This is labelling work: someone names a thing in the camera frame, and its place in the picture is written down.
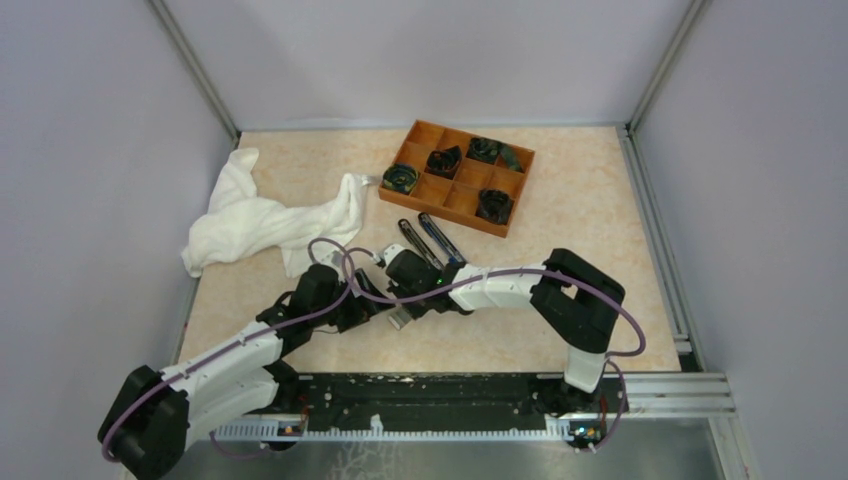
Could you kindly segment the silver staple strip tray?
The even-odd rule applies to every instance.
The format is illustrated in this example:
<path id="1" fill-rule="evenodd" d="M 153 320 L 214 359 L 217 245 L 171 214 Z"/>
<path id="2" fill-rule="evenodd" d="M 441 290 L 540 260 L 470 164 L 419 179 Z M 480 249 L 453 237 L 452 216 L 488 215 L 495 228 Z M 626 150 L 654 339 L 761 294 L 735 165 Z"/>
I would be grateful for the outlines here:
<path id="1" fill-rule="evenodd" d="M 391 325 L 397 329 L 402 330 L 405 326 L 407 326 L 410 322 L 413 321 L 411 315 L 402 308 L 398 308 L 390 312 L 387 316 L 387 319 L 391 323 Z"/>

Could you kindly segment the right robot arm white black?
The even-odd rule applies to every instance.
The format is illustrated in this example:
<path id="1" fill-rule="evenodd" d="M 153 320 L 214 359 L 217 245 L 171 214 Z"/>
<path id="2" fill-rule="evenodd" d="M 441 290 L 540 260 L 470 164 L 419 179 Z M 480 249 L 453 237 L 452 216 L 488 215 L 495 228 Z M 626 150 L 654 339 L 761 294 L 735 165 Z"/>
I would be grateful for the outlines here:
<path id="1" fill-rule="evenodd" d="M 536 311 L 568 345 L 562 381 L 533 391 L 539 411 L 588 412 L 601 400 L 600 380 L 625 290 L 574 252 L 557 248 L 542 263 L 518 268 L 462 264 L 438 269 L 415 251 L 393 244 L 381 259 L 390 292 L 406 299 L 412 319 L 430 311 Z"/>

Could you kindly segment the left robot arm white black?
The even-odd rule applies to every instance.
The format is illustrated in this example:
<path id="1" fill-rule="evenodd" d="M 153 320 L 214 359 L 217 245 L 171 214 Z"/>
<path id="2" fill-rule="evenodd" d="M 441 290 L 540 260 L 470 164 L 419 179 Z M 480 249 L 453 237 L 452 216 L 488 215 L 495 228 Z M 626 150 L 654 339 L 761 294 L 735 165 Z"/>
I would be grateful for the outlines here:
<path id="1" fill-rule="evenodd" d="M 342 333 L 395 305 L 362 270 L 343 279 L 310 266 L 230 339 L 176 365 L 133 370 L 98 431 L 103 456 L 138 479 L 160 479 L 194 443 L 245 414 L 270 408 L 306 420 L 308 396 L 285 356 L 317 328 Z"/>

